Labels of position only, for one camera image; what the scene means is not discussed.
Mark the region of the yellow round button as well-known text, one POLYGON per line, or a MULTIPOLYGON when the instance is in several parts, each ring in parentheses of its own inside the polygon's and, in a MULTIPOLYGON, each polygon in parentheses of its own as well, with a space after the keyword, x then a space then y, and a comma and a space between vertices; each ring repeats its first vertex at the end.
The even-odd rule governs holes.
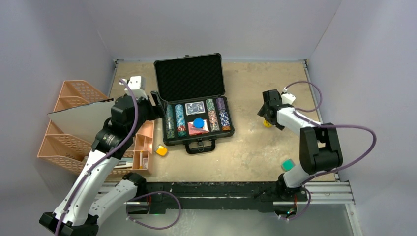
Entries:
POLYGON ((269 123, 266 120, 263 121, 263 125, 264 125, 264 127, 272 127, 273 126, 271 123, 269 123))

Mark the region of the blue playing card deck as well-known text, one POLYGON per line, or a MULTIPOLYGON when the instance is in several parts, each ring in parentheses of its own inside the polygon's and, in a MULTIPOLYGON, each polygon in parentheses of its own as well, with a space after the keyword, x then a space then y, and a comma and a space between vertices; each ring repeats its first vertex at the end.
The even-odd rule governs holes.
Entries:
POLYGON ((190 102, 185 104, 186 115, 196 115, 206 112, 205 105, 203 101, 190 102))

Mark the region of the black poker set case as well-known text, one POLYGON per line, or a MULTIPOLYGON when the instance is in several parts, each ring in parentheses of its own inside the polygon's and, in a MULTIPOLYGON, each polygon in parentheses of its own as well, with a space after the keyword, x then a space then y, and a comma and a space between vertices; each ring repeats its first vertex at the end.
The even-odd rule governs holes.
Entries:
POLYGON ((163 142, 167 146, 185 145, 188 154, 201 154, 213 151, 215 141, 221 138, 231 137, 235 128, 232 122, 230 107, 225 97, 226 89, 223 76, 222 57, 219 53, 183 57, 176 59, 157 60, 154 62, 154 70, 157 79, 158 92, 164 103, 165 112, 168 105, 173 107, 175 137, 167 138, 166 117, 162 119, 163 142), (231 130, 223 131, 216 99, 222 97, 225 101, 226 112, 229 115, 231 130), (220 131, 212 132, 206 106, 206 100, 213 99, 220 131), (206 112, 196 115, 186 115, 185 104, 203 101, 206 112), (184 109, 186 123, 186 136, 179 138, 177 133, 175 106, 181 104, 184 109), (207 120, 209 133, 189 135, 188 122, 195 118, 207 120))

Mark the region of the blue round button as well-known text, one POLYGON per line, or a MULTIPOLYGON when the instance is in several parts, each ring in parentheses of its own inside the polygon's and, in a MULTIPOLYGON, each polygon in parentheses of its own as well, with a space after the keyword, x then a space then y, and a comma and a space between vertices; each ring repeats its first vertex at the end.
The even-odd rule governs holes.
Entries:
POLYGON ((204 120, 202 118, 195 118, 193 120, 193 126, 195 128, 203 128, 204 127, 204 120))

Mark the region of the red playing card deck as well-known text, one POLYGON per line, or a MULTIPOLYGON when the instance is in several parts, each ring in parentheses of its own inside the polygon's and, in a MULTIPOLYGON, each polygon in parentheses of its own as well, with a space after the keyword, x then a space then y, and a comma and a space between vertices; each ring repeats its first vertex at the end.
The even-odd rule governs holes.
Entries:
POLYGON ((189 135, 199 135, 209 133, 207 120, 202 118, 196 118, 194 121, 188 122, 189 135))

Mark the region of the purple chip stack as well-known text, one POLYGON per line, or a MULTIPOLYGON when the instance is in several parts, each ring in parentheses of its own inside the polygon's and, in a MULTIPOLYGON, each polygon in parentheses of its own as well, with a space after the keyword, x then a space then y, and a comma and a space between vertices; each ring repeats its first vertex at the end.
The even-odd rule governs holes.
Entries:
POLYGON ((226 105, 225 101, 222 97, 219 97, 216 99, 216 104, 219 112, 225 112, 226 111, 226 105))

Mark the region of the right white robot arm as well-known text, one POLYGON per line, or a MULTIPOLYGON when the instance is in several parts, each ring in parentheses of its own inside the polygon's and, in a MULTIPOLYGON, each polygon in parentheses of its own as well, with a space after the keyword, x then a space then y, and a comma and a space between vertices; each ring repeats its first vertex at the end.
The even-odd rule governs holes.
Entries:
POLYGON ((281 174, 276 182, 277 196, 290 199, 315 174, 329 172, 343 163, 337 130, 332 123, 322 124, 298 113, 283 102, 277 90, 262 93, 258 116, 279 130, 291 130, 299 137, 299 164, 281 174))

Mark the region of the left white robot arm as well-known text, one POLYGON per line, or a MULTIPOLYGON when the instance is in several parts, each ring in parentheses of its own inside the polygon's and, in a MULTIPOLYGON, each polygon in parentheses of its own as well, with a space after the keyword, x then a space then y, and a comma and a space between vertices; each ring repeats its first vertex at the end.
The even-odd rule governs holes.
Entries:
POLYGON ((96 134, 88 160, 70 192, 53 212, 45 212, 39 223, 57 236, 94 236, 104 221, 127 200, 141 201, 147 194, 146 179, 138 173, 125 174, 115 189, 95 201, 104 181, 119 163, 133 137, 147 121, 165 113, 156 91, 149 98, 119 97, 111 116, 96 134))

